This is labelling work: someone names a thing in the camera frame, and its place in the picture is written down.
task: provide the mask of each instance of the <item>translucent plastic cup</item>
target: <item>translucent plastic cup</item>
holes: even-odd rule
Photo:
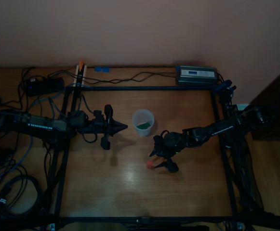
[[[150,134],[151,128],[154,125],[154,122],[154,115],[147,109],[138,110],[132,116],[132,124],[140,136],[148,136]]]

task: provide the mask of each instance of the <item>blue cable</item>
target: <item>blue cable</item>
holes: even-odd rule
[[[15,170],[15,169],[24,161],[24,159],[27,157],[27,155],[28,155],[30,149],[32,148],[32,145],[33,145],[33,137],[30,136],[30,145],[29,145],[28,150],[26,151],[25,155],[24,155],[24,156],[22,157],[22,159],[21,159],[12,169],[10,169],[8,172],[12,172],[13,170]]]
[[[219,226],[218,223],[216,223],[216,225],[218,226],[218,229],[219,229],[220,231],[223,231],[223,229]]]

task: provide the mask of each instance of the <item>black metal frame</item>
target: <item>black metal frame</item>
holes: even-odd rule
[[[71,112],[75,111],[77,99],[80,97],[81,91],[106,91],[106,90],[209,90],[207,87],[68,87],[65,91],[63,106],[62,106],[62,113],[66,113],[67,110],[67,103],[69,99],[70,93],[73,91],[73,98],[72,98],[72,105],[71,105]],[[220,120],[217,102],[215,95],[210,92],[212,107],[213,107],[213,114],[215,117],[215,121],[217,122]],[[227,109],[225,105],[222,105],[222,111],[224,117],[227,117]],[[54,186],[58,182],[58,190],[56,196],[56,202],[54,207],[54,214],[49,214],[45,216],[37,217],[28,217],[25,219],[11,219],[11,220],[4,220],[3,224],[0,223],[0,230],[17,230],[17,229],[25,229],[25,228],[32,228],[42,225],[47,225],[50,223],[54,223],[56,229],[65,226],[66,224],[72,222],[111,222],[111,223],[127,223],[137,225],[139,228],[143,226],[152,226],[152,225],[173,225],[173,224],[181,224],[181,223],[192,223],[192,222],[211,222],[211,223],[220,223],[222,221],[228,222],[241,222],[244,223],[246,226],[246,230],[252,230],[252,225],[269,227],[274,229],[280,229],[280,216],[275,216],[273,214],[265,212],[261,206],[258,205],[256,201],[254,201],[247,192],[245,192],[239,178],[237,177],[237,168],[236,168],[236,155],[232,154],[233,158],[233,165],[235,172],[232,170],[228,155],[226,152],[225,147],[225,139],[222,134],[218,135],[219,137],[219,144],[221,149],[221,158],[224,165],[225,176],[227,180],[227,189],[230,198],[232,216],[227,217],[77,217],[77,218],[60,218],[60,208],[61,202],[63,197],[63,189],[64,189],[64,181],[65,181],[65,174],[67,168],[67,161],[68,161],[68,152],[71,139],[64,140],[64,153],[61,167],[56,173],[56,167],[58,162],[59,151],[62,147],[57,147],[53,153],[53,161],[51,165],[51,169],[49,172],[49,187],[53,190]],[[234,187],[233,182],[237,186],[240,192],[240,197],[244,197],[249,203],[250,208],[252,210],[243,210],[243,212],[238,212],[236,197],[234,194]],[[48,206],[46,209],[49,211],[50,204],[51,204],[51,194],[52,190],[48,192],[48,198],[46,199],[45,204]]]

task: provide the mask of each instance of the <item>small red block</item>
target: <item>small red block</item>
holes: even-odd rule
[[[148,160],[148,162],[147,162],[147,168],[148,168],[148,169],[153,169],[153,168],[154,168],[153,162],[152,162],[152,161]]]

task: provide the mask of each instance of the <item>green object in cup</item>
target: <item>green object in cup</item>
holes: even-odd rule
[[[136,126],[138,129],[142,129],[142,130],[145,130],[145,129],[148,129],[150,127],[150,124],[149,123],[143,123],[143,124],[140,124],[138,126]]]

